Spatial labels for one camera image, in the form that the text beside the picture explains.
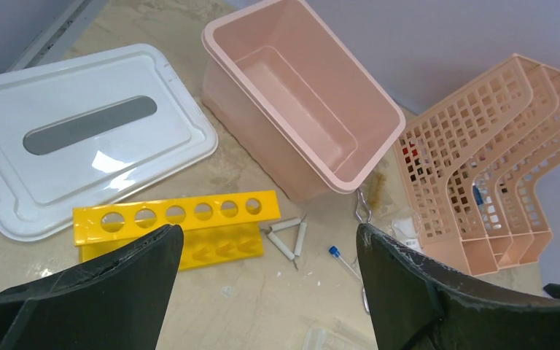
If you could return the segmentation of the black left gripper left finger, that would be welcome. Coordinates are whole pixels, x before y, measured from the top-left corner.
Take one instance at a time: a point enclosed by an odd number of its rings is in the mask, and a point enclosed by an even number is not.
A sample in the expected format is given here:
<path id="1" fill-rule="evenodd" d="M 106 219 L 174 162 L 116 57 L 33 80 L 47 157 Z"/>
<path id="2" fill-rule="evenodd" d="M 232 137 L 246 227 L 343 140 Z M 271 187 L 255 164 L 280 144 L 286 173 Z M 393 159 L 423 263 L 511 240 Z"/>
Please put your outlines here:
<path id="1" fill-rule="evenodd" d="M 164 225 L 0 292 L 0 349 L 154 349 L 183 246 L 180 226 Z"/>

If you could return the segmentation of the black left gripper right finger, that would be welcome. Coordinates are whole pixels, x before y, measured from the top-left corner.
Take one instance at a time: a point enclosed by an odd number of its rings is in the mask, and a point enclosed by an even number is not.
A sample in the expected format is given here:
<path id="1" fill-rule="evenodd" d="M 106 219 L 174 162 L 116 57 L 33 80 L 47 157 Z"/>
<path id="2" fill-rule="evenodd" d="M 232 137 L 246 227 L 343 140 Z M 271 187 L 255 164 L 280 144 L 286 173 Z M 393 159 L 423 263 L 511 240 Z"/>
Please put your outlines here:
<path id="1" fill-rule="evenodd" d="M 370 224 L 356 247 L 379 349 L 560 349 L 560 299 L 474 278 Z"/>

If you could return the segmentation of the yellow test tube rack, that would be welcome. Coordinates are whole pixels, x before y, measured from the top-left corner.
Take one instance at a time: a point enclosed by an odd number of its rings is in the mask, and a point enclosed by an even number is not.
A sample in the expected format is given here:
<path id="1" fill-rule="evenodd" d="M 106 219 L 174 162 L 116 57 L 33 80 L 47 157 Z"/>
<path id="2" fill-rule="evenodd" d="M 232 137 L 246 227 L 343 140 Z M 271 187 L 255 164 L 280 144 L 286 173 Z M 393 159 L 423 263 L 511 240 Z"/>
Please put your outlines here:
<path id="1" fill-rule="evenodd" d="M 178 225 L 184 232 L 179 268 L 185 271 L 263 256 L 259 224 L 280 216 L 273 190 L 117 203 L 75 208 L 73 237 L 86 262 Z"/>

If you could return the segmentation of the brown bristle tube brush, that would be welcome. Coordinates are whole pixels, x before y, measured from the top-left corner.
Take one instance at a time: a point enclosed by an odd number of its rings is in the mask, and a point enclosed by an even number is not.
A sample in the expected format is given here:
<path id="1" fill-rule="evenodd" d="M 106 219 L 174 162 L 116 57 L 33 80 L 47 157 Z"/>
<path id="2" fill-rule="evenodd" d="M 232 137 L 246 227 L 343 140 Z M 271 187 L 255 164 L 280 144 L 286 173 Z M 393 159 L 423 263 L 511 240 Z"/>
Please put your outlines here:
<path id="1" fill-rule="evenodd" d="M 386 175 L 380 171 L 374 171 L 370 175 L 367 186 L 366 200 L 369 207 L 375 211 L 381 207 L 383 193 L 386 184 Z"/>

